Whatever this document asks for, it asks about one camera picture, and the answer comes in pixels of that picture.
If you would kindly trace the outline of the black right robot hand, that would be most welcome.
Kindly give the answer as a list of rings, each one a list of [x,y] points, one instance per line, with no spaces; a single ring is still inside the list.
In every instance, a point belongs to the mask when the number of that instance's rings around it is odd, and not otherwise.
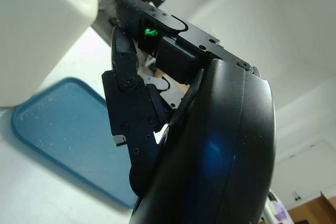
[[[131,223],[257,223],[275,162],[275,106],[256,67],[196,26],[118,0],[102,74],[128,147]]]

